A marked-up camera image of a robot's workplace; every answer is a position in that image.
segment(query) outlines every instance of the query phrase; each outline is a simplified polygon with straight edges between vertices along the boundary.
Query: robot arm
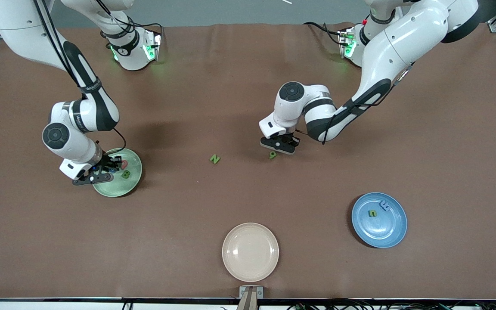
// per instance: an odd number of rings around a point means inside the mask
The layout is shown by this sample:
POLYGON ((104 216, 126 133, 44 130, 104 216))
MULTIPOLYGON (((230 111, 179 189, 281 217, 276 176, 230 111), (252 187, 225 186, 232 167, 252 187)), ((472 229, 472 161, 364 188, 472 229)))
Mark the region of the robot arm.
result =
POLYGON ((364 49, 359 89, 339 108, 334 106, 329 96, 320 99, 323 96, 315 91, 315 86, 303 86, 297 82, 282 86, 274 112, 260 121, 260 129, 265 135, 261 145, 293 153, 299 142, 297 139, 292 141, 295 139, 293 132, 302 114, 307 134, 312 139, 323 143, 334 139, 350 122, 386 96, 401 71, 410 68, 414 61, 445 38, 449 30, 448 17, 448 8, 441 2, 420 0, 411 6, 407 15, 378 33, 364 49), (303 90, 303 96, 280 96, 281 92, 289 92, 292 84, 296 90, 303 90))
POLYGON ((85 132, 112 130, 120 116, 81 51, 53 28, 43 8, 38 0, 0 0, 0 34, 16 54, 71 71, 83 96, 53 106, 42 138, 49 150, 64 158, 61 171, 78 180, 95 165, 113 166, 112 159, 85 132), (53 47, 50 38, 62 48, 53 47))
POLYGON ((156 60, 160 48, 160 34, 134 26, 123 10, 132 7, 134 0, 104 0, 108 14, 97 0, 61 0, 63 4, 89 18, 110 42, 114 58, 127 70, 144 68, 156 60))

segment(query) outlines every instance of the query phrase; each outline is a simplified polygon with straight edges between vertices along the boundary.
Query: brown tabletop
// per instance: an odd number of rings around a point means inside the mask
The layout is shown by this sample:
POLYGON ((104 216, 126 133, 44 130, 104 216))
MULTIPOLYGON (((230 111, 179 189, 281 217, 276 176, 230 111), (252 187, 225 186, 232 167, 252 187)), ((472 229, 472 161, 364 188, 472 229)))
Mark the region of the brown tabletop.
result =
POLYGON ((144 176, 122 198, 72 186, 41 131, 51 106, 79 92, 2 43, 0 298, 236 296, 242 282, 221 247, 244 222, 279 242, 277 268, 259 282, 268 298, 496 298, 496 34, 486 26, 435 47, 337 139, 301 136, 294 156, 273 160, 257 124, 283 83, 324 84, 338 106, 358 87, 360 69, 321 31, 169 28, 161 61, 139 72, 120 68, 98 29, 62 33, 118 105, 144 176), (399 245, 354 236, 351 208, 366 192, 401 202, 399 245))

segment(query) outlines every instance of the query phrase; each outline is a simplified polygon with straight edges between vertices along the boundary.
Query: floor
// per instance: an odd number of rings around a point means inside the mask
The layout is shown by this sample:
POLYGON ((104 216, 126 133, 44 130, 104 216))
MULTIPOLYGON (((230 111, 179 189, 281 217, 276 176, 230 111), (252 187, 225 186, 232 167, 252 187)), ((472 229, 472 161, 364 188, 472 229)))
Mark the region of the floor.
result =
MULTIPOLYGON (((479 0, 483 22, 496 14, 496 0, 479 0)), ((137 0, 127 12, 138 23, 164 26, 212 24, 302 24, 360 22, 368 14, 362 0, 137 0)), ((58 28, 94 27, 85 16, 59 0, 51 15, 58 28)))

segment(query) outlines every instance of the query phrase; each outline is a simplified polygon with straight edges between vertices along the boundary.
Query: blue plate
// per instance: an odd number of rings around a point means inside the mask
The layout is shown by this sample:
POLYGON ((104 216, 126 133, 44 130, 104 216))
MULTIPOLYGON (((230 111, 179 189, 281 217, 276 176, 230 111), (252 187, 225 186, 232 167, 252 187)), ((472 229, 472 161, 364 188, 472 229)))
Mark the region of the blue plate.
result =
POLYGON ((375 248, 391 248, 405 237, 407 215, 392 196, 370 192, 353 206, 352 224, 364 242, 375 248))

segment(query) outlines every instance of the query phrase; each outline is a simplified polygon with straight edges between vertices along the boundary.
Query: white plate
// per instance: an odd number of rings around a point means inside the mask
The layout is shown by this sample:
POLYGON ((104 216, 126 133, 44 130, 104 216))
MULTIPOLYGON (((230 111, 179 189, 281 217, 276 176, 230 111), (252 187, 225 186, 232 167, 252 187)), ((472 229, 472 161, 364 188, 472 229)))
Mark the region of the white plate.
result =
POLYGON ((257 282, 270 275, 279 261, 277 238, 267 227, 244 223, 233 228, 223 241, 225 268, 240 281, 257 282))

